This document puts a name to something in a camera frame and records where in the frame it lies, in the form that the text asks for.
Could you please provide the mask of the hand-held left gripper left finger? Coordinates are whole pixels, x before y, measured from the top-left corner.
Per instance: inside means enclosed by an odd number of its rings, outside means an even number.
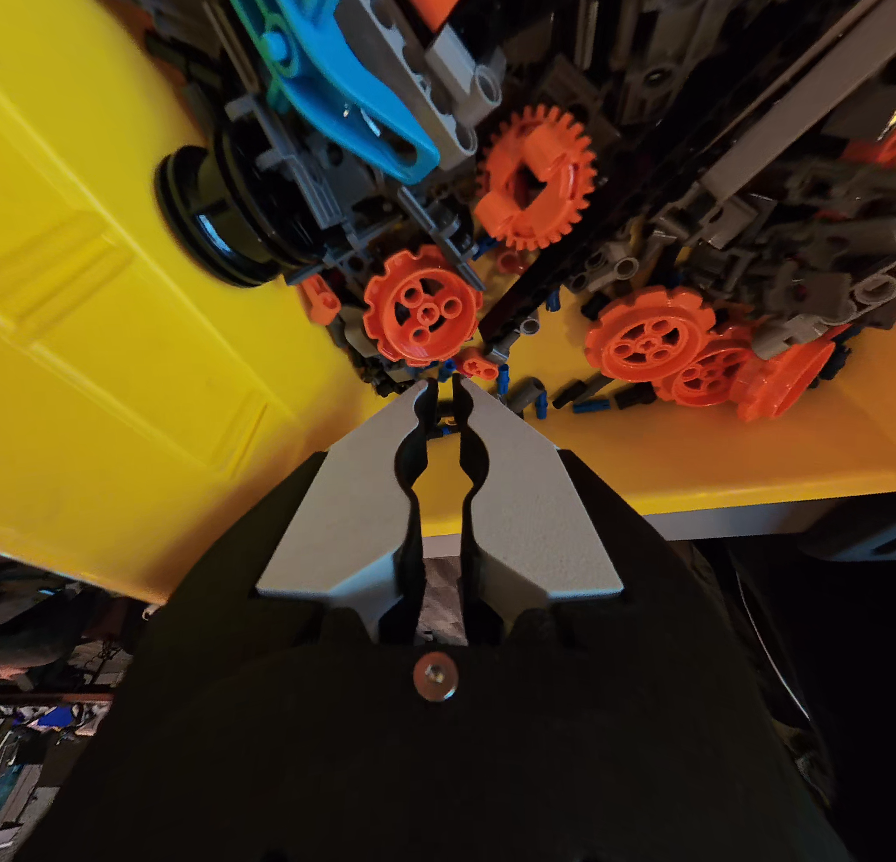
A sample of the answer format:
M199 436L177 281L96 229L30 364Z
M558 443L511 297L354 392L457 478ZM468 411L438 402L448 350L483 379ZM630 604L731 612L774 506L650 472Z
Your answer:
M263 598L354 610L377 641L404 599L421 599L420 501L438 385L422 379L335 442L255 587Z

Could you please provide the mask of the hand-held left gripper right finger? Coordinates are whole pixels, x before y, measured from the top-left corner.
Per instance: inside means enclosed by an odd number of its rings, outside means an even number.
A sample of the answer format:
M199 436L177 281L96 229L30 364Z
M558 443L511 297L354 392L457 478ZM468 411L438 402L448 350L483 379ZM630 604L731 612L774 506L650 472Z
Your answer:
M623 582L559 448L470 379L454 376L464 611L506 626L523 612L618 596Z

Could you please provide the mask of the yellow plastic bin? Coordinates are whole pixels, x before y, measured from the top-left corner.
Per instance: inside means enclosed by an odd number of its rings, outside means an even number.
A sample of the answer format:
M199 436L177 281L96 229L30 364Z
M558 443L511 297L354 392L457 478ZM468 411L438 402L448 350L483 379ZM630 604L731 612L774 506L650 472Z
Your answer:
M387 404L292 287L226 286L161 219L202 143L100 0L2 4L2 554L162 602L230 524ZM894 331L777 420L662 400L526 422L645 515L894 491Z

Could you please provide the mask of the pile of toy building pieces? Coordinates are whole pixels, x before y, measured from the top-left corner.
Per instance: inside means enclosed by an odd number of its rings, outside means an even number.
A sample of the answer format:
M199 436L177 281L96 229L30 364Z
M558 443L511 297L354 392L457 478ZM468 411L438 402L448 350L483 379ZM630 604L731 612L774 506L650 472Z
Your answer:
M275 110L229 0L117 1L182 80L198 147L234 129L262 171L297 184L327 251L294 287L382 397L460 374L494 383L519 417L545 418L541 381L510 389L509 356L563 292L584 299L585 339L613 301L662 286L698 291L716 315L711 335L748 327L762 360L832 340L802 396L838 374L864 328L894 324L894 0L460 0L437 32L407 0L341 0L351 50L439 151L419 184ZM570 234L516 251L474 216L477 166L502 122L542 103L583 125L597 177ZM387 258L421 245L437 246L483 302L452 358L414 367L368 338L364 290ZM653 383L588 366L595 375L560 390L554 408L659 399Z

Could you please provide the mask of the orange sprocket wheel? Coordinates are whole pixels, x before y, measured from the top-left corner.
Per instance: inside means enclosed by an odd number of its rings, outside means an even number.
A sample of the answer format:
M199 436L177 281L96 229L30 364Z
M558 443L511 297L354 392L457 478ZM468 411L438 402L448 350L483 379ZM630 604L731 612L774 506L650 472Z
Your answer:
M392 362L427 365L452 358L477 329L483 295L435 245L402 250L364 290L364 330Z
M628 383L655 383L692 363L716 315L687 287L639 289L606 306L585 339L589 365Z
M735 375L730 393L737 417L747 423L780 418L801 398L834 350L832 340L820 338L768 360L747 360Z
M653 382L659 399L688 408L705 408L729 401L736 376L749 360L752 331L745 325L729 325L681 370Z

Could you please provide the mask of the black toy wheel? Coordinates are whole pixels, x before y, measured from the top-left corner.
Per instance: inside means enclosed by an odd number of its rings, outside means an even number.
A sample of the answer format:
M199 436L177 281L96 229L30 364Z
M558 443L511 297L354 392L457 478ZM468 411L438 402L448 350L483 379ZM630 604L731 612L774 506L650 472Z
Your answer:
M171 233L216 279L296 285L323 270L325 233L297 184L262 171L254 151L251 138L218 127L208 146L183 146L160 162L156 200Z

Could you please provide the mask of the person's black shirt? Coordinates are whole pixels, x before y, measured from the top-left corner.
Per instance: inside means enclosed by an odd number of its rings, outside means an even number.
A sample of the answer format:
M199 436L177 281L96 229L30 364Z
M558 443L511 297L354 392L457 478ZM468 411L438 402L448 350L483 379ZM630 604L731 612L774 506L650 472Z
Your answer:
M823 561L788 535L687 550L812 798L856 860L894 860L894 562Z

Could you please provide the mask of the orange toothed gear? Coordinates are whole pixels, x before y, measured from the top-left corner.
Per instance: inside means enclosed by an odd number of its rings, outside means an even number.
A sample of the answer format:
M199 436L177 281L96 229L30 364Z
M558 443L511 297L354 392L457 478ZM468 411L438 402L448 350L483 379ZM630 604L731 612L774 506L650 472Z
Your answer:
M473 213L511 249L546 249L581 221L596 177L590 139L573 114L526 106L490 136L477 166Z

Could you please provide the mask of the blue brick separator tool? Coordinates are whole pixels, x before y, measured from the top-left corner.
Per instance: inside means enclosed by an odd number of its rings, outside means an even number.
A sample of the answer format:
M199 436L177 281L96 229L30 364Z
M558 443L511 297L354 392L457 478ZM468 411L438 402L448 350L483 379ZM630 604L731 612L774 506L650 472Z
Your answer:
M368 72L335 17L341 0L229 0L270 75L268 103L402 184L439 164L407 106Z

